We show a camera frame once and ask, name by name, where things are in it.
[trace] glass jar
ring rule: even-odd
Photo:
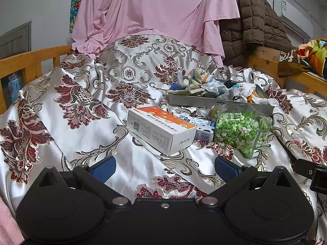
[[[272,119],[257,112],[250,104],[225,104],[211,108],[217,119],[214,141],[224,142],[251,158],[255,149],[266,144]]]
[[[216,122],[217,121],[217,117],[218,117],[218,111],[219,111],[219,108],[221,107],[221,105],[219,104],[216,104],[216,105],[213,105],[210,110],[209,110],[209,114],[208,114],[208,120],[209,121],[213,121],[213,122]]]

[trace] door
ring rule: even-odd
[[[0,36],[0,60],[31,50],[31,22],[27,22]],[[20,88],[23,87],[22,71],[16,72]],[[11,104],[8,76],[1,78],[2,91],[7,108]]]

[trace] blue gripper pad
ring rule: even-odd
[[[89,171],[93,177],[105,183],[116,171],[116,159],[113,156],[105,157],[89,167]]]
[[[215,159],[215,171],[224,182],[229,182],[240,173],[240,167],[229,160],[223,160],[219,157]]]

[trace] metal screw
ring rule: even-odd
[[[112,203],[115,205],[125,205],[128,203],[128,199],[125,197],[116,197],[113,198]]]
[[[218,200],[215,197],[207,196],[202,198],[202,202],[206,205],[214,205],[217,204]]]
[[[161,204],[161,207],[166,209],[166,208],[169,207],[169,204],[167,204],[167,203],[163,203],[163,204]]]

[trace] metal tray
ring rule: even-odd
[[[218,81],[225,83],[227,80],[217,79]],[[260,98],[268,98],[266,93],[262,90],[261,87],[256,85],[256,92]],[[253,108],[263,113],[267,116],[272,116],[272,112],[274,111],[273,106],[263,105],[263,104],[255,104],[248,102],[240,102],[240,101],[232,101],[232,100],[222,100],[222,99],[212,99],[212,98],[203,98],[203,97],[194,97],[194,96],[182,96],[169,94],[169,104],[173,106],[188,106],[188,107],[199,107],[199,108],[211,108],[213,105],[223,105],[223,104],[250,104]]]

